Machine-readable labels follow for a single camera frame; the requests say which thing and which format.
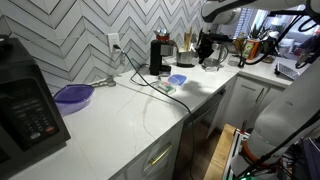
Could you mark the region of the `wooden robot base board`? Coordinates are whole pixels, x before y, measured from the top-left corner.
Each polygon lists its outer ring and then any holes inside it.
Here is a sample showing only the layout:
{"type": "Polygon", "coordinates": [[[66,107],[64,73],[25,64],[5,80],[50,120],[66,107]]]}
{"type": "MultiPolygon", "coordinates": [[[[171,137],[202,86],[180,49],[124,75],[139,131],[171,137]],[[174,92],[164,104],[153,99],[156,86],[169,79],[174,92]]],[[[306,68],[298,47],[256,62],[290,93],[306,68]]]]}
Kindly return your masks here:
{"type": "Polygon", "coordinates": [[[204,180],[222,180],[236,128],[225,124],[210,160],[204,180]]]}

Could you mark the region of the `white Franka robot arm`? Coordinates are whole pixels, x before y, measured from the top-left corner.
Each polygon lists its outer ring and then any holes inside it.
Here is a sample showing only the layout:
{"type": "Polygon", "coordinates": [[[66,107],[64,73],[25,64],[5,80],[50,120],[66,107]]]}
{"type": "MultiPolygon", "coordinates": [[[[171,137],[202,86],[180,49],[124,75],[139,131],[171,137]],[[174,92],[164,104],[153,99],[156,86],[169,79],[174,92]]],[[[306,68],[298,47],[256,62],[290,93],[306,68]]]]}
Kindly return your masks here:
{"type": "MultiPolygon", "coordinates": [[[[318,22],[320,0],[206,0],[201,16],[207,23],[223,24],[236,8],[276,11],[301,4],[318,22]]],[[[272,166],[288,147],[319,126],[319,112],[320,62],[315,61],[258,115],[249,138],[231,159],[236,178],[271,177],[272,166]]]]}

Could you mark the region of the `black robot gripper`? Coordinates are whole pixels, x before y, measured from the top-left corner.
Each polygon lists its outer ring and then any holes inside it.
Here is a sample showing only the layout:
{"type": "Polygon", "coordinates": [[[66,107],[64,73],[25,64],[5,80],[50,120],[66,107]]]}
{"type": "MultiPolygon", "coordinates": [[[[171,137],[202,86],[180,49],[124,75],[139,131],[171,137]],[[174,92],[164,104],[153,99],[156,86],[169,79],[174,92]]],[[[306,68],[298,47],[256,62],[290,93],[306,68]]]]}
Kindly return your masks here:
{"type": "Polygon", "coordinates": [[[196,52],[198,53],[199,63],[202,64],[206,58],[208,58],[213,52],[212,45],[214,42],[224,43],[224,42],[232,42],[227,35],[209,33],[206,34],[204,32],[200,33],[200,41],[197,44],[196,52]]]}

